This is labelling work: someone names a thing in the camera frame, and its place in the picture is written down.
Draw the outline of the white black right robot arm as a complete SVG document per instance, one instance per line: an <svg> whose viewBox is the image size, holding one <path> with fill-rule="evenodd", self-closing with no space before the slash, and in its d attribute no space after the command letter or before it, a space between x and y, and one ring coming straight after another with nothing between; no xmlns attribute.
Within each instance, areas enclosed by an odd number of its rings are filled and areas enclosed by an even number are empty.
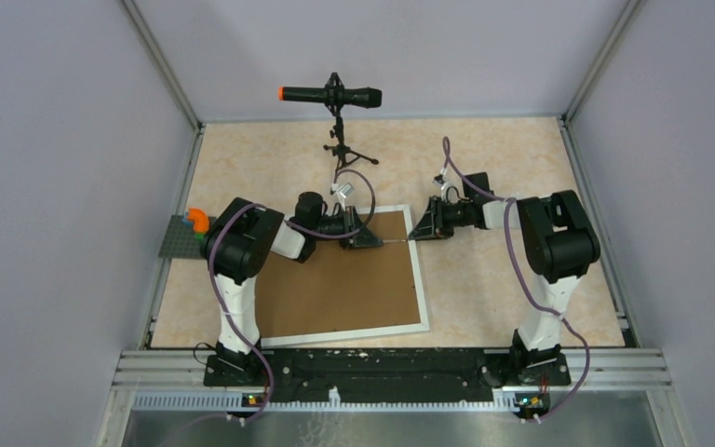
<svg viewBox="0 0 715 447"><path fill-rule="evenodd" d="M492 197L485 172L467 175L464 197L455 202L432 196L411 240L438 240L453 236L458 227L521 232L525 258L535 274L524 285L531 310L515 330L508 369L522 384L532 384L560 353L560 326L580 279L600 258L600 243L574 190L546 197L528 197L507 205Z"/></svg>

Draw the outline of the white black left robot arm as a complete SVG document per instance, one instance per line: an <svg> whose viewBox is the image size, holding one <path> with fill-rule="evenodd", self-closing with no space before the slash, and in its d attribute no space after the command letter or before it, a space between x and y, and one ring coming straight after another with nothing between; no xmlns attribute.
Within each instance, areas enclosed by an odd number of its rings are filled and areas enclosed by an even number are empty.
<svg viewBox="0 0 715 447"><path fill-rule="evenodd" d="M207 362L212 372L228 374L240 385L260 376L256 280L270 254L302 264L319 241L336 240L345 250L379 248L384 242L368 228L375 212L373 200L365 218L341 202L328 213L323 196L315 192L299 194L291 215L233 199L200 242L221 311L221 331Z"/></svg>

